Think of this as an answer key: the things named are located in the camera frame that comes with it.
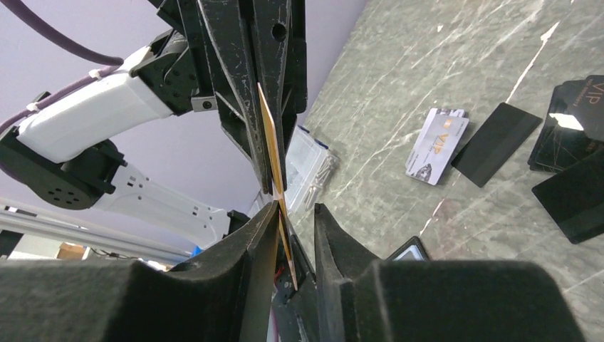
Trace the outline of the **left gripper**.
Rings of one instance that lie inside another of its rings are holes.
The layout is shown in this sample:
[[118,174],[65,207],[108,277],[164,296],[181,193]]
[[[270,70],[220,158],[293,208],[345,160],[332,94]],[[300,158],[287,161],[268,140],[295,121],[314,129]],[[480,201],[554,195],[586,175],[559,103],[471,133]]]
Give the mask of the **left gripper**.
[[189,47],[178,1],[150,3],[170,29],[151,41],[130,76],[167,107],[169,116],[219,111],[223,131],[250,161],[261,191],[271,194],[256,79],[272,112],[283,157],[298,114],[307,108],[305,1],[252,2],[254,57],[242,1],[198,2],[207,56],[202,47]]

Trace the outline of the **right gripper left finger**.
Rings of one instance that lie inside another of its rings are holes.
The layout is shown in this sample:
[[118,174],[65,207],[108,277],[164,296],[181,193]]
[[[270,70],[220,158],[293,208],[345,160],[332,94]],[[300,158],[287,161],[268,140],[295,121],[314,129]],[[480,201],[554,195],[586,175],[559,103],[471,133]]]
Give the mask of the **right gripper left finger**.
[[265,341],[279,208],[169,271],[141,261],[1,263],[3,341]]

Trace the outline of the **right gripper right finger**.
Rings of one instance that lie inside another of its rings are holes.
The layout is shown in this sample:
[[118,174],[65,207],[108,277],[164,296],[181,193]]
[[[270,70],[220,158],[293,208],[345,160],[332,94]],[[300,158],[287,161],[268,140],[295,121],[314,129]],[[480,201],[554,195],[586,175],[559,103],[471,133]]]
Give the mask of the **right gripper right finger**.
[[556,282],[524,261],[388,261],[314,208],[321,341],[583,341]]

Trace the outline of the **orange VIP credit card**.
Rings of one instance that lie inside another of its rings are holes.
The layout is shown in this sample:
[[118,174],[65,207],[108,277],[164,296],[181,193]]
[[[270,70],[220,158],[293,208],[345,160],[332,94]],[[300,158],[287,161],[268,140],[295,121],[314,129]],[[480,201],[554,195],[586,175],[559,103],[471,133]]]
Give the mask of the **orange VIP credit card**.
[[257,83],[259,102],[261,106],[261,114],[264,126],[264,132],[266,137],[267,150],[269,153],[269,162],[271,165],[271,184],[273,185],[274,199],[279,205],[279,231],[283,248],[288,262],[288,267],[292,277],[292,284],[295,291],[298,291],[298,279],[296,276],[296,268],[293,261],[293,253],[291,248],[291,225],[288,223],[288,211],[286,201],[284,197],[284,181],[283,171],[281,168],[281,160],[278,153],[278,140],[276,136],[276,129],[274,119],[272,118],[271,111],[268,106],[265,94],[261,87],[260,82]]

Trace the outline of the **black leather card holder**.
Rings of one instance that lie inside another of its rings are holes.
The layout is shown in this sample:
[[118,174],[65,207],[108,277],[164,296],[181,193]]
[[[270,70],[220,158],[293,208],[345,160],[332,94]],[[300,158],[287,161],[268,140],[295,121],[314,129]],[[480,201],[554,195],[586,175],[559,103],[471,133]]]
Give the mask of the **black leather card holder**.
[[395,250],[387,260],[400,261],[400,260],[418,260],[427,261],[430,260],[430,256],[427,253],[424,244],[418,236],[413,236],[407,240],[401,247]]

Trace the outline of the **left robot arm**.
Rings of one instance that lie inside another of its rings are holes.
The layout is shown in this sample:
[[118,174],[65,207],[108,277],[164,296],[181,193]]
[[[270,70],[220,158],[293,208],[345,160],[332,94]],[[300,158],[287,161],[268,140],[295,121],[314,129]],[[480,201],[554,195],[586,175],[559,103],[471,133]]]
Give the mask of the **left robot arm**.
[[43,93],[1,126],[1,171],[63,209],[101,209],[168,229],[206,249],[247,218],[157,184],[114,136],[152,120],[215,110],[273,194],[308,104],[304,1],[154,1],[169,29],[127,58],[90,51],[21,1],[6,8],[60,47],[99,63]]

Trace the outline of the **loose black card left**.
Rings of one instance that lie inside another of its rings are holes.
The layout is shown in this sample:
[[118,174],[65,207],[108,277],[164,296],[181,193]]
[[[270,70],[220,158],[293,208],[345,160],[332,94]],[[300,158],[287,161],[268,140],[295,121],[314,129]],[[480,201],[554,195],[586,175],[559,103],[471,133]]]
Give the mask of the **loose black card left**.
[[517,151],[542,119],[500,103],[452,160],[452,167],[483,187]]

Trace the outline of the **loose black card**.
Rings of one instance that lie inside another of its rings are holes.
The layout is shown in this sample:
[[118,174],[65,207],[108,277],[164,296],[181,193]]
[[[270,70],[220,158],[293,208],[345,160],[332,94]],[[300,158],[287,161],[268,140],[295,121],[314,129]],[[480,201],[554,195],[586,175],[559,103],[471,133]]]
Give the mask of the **loose black card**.
[[603,151],[531,189],[572,244],[603,234]]
[[452,167],[483,187],[517,151],[542,119],[500,103],[452,160]]

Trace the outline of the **loose black card right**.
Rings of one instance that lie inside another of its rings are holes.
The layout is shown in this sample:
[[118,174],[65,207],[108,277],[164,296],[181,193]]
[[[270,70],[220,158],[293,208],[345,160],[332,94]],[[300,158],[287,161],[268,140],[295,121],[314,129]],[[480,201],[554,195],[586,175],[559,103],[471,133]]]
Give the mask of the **loose black card right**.
[[603,234],[603,151],[531,189],[572,244]]

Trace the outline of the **black credit card stack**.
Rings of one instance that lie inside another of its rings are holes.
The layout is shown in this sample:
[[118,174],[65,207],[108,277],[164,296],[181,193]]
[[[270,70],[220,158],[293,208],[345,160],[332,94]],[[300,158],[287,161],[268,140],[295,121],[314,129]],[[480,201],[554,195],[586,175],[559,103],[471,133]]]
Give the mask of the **black credit card stack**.
[[561,172],[602,149],[603,76],[557,85],[529,156],[529,168]]

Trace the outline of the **clear plastic screw box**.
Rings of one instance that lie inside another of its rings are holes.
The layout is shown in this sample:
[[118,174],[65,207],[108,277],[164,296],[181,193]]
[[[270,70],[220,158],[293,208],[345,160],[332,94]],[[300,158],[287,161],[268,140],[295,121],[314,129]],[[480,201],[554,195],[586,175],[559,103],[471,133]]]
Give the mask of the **clear plastic screw box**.
[[307,129],[296,126],[286,155],[288,210],[310,210],[338,164],[339,158],[327,145],[315,139]]

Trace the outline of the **aluminium frame rail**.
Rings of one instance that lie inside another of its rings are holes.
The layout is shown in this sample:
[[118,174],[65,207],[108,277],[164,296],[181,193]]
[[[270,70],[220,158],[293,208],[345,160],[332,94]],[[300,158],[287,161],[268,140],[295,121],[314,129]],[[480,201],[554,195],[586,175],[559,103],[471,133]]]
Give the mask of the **aluminium frame rail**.
[[1,199],[1,223],[15,232],[81,244],[129,257],[151,259],[163,264],[174,265],[192,255],[188,249],[78,221],[6,198]]

